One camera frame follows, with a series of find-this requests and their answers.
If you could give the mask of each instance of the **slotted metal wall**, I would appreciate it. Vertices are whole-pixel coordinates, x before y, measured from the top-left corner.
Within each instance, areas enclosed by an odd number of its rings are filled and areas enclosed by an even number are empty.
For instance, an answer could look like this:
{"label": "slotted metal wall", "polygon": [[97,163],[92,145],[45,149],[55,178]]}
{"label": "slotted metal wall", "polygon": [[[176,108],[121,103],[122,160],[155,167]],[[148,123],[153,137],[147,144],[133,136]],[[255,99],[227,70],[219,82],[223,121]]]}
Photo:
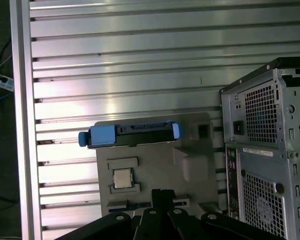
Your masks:
{"label": "slotted metal wall", "polygon": [[[95,151],[79,147],[79,131],[208,112],[224,168],[218,90],[277,57],[300,56],[300,0],[10,5],[23,239],[54,239],[101,216]],[[224,173],[218,179],[225,188]]]}

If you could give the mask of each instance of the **ventilation grille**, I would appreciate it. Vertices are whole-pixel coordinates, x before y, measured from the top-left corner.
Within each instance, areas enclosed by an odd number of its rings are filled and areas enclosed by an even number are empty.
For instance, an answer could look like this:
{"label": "ventilation grille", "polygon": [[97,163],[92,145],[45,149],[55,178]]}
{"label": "ventilation grille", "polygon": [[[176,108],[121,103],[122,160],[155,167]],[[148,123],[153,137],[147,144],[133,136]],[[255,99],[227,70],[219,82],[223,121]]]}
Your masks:
{"label": "ventilation grille", "polygon": [[250,141],[277,142],[277,110],[271,86],[245,95],[247,135]]}
{"label": "ventilation grille", "polygon": [[283,202],[274,195],[273,184],[247,174],[243,196],[246,223],[284,238]]}

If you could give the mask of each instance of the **power socket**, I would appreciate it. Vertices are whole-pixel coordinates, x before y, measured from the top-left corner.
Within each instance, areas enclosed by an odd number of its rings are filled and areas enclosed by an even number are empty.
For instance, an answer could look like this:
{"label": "power socket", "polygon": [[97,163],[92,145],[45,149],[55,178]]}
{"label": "power socket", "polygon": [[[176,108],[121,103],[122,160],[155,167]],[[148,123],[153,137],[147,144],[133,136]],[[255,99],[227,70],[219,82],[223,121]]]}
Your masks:
{"label": "power socket", "polygon": [[0,88],[13,92],[15,90],[15,82],[12,78],[0,74],[0,78],[6,78],[6,82],[0,80]]}

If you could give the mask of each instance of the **computer tower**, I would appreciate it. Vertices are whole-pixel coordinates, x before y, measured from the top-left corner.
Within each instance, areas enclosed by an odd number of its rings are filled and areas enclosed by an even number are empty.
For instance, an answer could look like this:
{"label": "computer tower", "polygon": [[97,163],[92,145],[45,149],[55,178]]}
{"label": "computer tower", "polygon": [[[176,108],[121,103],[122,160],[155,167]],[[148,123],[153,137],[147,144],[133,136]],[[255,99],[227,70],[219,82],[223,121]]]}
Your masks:
{"label": "computer tower", "polygon": [[228,213],[300,240],[300,57],[222,88]]}

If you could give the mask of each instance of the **metal slat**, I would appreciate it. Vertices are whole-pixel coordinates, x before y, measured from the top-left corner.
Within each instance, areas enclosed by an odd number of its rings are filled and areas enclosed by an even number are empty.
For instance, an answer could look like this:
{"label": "metal slat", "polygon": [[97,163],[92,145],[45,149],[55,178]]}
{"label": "metal slat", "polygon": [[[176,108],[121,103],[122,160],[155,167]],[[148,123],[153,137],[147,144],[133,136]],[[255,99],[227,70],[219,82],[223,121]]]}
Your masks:
{"label": "metal slat", "polygon": [[[300,57],[300,53],[284,53],[285,57]],[[193,69],[218,67],[228,65],[252,65],[260,64],[263,61],[270,61],[276,57],[282,57],[281,54],[267,56],[246,56],[246,57],[228,57],[228,58],[211,58],[211,59],[195,59],[195,60],[179,60],[179,61],[162,61],[162,62],[145,62],[145,63],[130,63],[117,64],[94,67],[78,67],[53,70],[37,70],[34,71],[34,78],[49,78],[60,76],[74,75],[92,75],[92,74],[108,74],[108,73],[125,73],[125,72],[140,72],[140,71],[160,71],[171,69]]]}
{"label": "metal slat", "polygon": [[58,194],[41,196],[40,203],[42,205],[48,204],[64,204],[64,203],[88,203],[90,201],[100,201],[99,192],[85,192],[85,193],[74,193],[74,194]]}
{"label": "metal slat", "polygon": [[39,166],[39,183],[98,180],[97,162]]}
{"label": "metal slat", "polygon": [[46,186],[40,188],[40,195],[56,195],[56,194],[73,194],[81,192],[97,192],[99,191],[99,184],[76,184],[65,186]]}
{"label": "metal slat", "polygon": [[156,10],[173,10],[173,9],[198,9],[211,7],[253,7],[273,4],[291,4],[291,0],[188,0],[188,1],[129,1],[129,4],[118,2],[104,2],[95,0],[84,1],[34,1],[30,2],[30,16],[35,17],[51,17],[51,16],[72,16],[86,14],[101,14],[101,13],[122,13],[122,12],[137,12],[137,11],[156,11]]}
{"label": "metal slat", "polygon": [[191,108],[191,109],[177,109],[177,110],[164,110],[164,111],[148,111],[148,112],[138,112],[136,113],[123,113],[123,114],[110,114],[105,116],[82,116],[79,119],[48,119],[42,120],[41,123],[36,125],[36,130],[39,133],[44,133],[53,131],[55,134],[67,130],[78,130],[87,129],[90,126],[95,125],[96,122],[100,121],[110,121],[110,120],[124,120],[129,118],[144,118],[144,117],[155,117],[155,116],[166,116],[166,115],[176,115],[176,114],[191,114],[191,113],[202,113],[206,112],[210,115],[211,119],[220,119],[221,116],[220,107],[212,107],[208,111],[206,108]]}
{"label": "metal slat", "polygon": [[36,103],[34,107],[36,119],[49,119],[187,108],[208,108],[219,104],[220,95],[218,89],[211,89]]}
{"label": "metal slat", "polygon": [[249,73],[253,68],[233,68],[231,74],[222,68],[204,71],[169,72],[129,76],[81,78],[34,83],[34,96],[40,98],[113,94],[153,90],[224,86]]}
{"label": "metal slat", "polygon": [[32,56],[39,58],[293,41],[300,41],[300,25],[40,40],[32,42]]}
{"label": "metal slat", "polygon": [[94,159],[96,152],[80,147],[77,142],[63,144],[44,144],[37,146],[38,162],[52,162],[75,159]]}
{"label": "metal slat", "polygon": [[300,53],[300,42],[264,45],[221,46],[197,50],[174,50],[173,52],[139,52],[138,54],[119,53],[117,55],[68,56],[54,59],[37,59],[33,69],[69,69],[79,67],[108,66],[130,63],[179,61],[190,59],[227,58],[262,56],[271,54]]}
{"label": "metal slat", "polygon": [[100,205],[47,208],[41,210],[42,226],[67,228],[80,227],[101,217]]}
{"label": "metal slat", "polygon": [[31,36],[38,38],[95,33],[291,22],[300,22],[300,6],[157,13],[147,15],[93,16],[81,19],[33,21],[31,23]]}

